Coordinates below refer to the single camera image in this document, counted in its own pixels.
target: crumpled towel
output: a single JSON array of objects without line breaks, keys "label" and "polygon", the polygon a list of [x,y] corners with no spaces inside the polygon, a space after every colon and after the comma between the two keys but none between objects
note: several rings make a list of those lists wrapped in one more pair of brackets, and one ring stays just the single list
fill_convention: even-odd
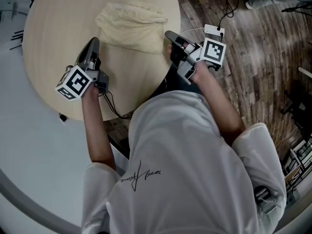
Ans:
[{"label": "crumpled towel", "polygon": [[102,42],[152,54],[162,53],[167,21],[154,5],[139,1],[108,3],[96,18]]}]

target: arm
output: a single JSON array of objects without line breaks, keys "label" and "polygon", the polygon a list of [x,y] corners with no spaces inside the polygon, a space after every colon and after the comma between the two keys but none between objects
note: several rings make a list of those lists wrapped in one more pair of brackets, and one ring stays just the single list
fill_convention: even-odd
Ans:
[{"label": "arm", "polygon": [[91,84],[82,97],[82,112],[92,162],[103,163],[116,170],[111,144],[103,125],[98,88]]},{"label": "arm", "polygon": [[231,146],[234,140],[246,129],[244,122],[226,98],[214,76],[209,72],[206,63],[200,61],[196,63],[195,67],[196,72],[191,79],[203,93],[220,133]]}]

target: black and white marker cube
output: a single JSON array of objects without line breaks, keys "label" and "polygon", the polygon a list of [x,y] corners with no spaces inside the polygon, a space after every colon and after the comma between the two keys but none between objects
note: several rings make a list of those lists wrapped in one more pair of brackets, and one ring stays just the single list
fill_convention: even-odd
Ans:
[{"label": "black and white marker cube", "polygon": [[57,84],[56,91],[68,100],[81,98],[92,79],[79,67],[68,70]]},{"label": "black and white marker cube", "polygon": [[222,66],[225,50],[225,44],[205,38],[205,44],[200,58]]}]

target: white cable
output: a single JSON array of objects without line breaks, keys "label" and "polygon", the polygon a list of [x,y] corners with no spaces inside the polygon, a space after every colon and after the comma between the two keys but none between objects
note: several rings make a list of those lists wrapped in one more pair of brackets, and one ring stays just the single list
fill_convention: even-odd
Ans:
[{"label": "white cable", "polygon": [[186,30],[186,31],[181,32],[180,34],[183,34],[183,33],[185,33],[185,32],[191,31],[191,30],[196,30],[196,29],[188,29],[188,30]]},{"label": "white cable", "polygon": [[291,131],[291,133],[288,134],[285,138],[283,138],[275,147],[277,147],[283,140],[287,139],[287,137],[288,137],[289,135],[291,135],[291,134],[293,133],[293,131],[296,130],[296,129],[297,129],[297,127],[296,127],[295,129],[293,129],[293,130]]}]

